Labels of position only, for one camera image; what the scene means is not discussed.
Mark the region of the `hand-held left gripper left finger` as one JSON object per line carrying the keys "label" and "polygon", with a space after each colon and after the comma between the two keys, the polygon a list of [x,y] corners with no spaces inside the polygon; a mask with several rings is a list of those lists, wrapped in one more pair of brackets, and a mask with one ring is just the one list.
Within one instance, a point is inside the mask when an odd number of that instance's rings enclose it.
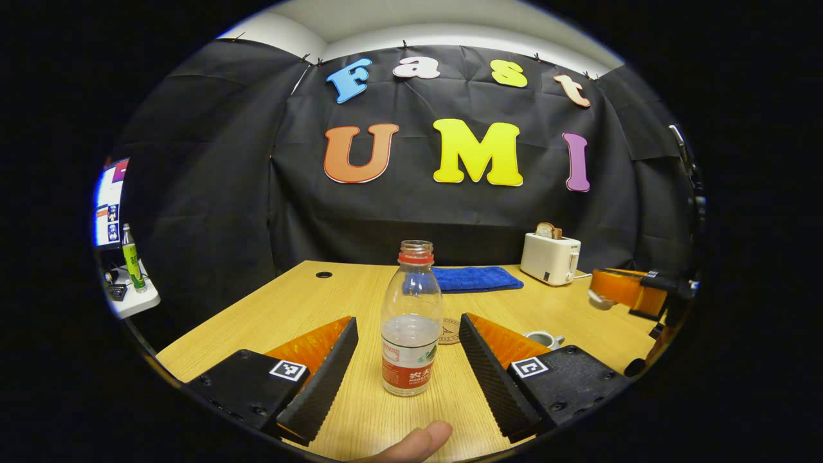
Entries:
{"label": "hand-held left gripper left finger", "polygon": [[358,344],[345,316],[258,354],[240,349],[187,382],[225,414],[276,439],[317,437]]}

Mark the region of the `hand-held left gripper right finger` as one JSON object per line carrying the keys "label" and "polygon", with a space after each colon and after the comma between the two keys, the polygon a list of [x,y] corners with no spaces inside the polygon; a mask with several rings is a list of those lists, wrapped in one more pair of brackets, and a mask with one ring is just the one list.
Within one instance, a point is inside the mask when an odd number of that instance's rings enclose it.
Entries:
{"label": "hand-held left gripper right finger", "polygon": [[493,337],[495,323],[471,313],[460,319],[459,339],[502,435],[509,442],[552,431],[623,392],[630,380],[577,346],[546,354],[520,352],[502,359],[503,347],[523,335]]}

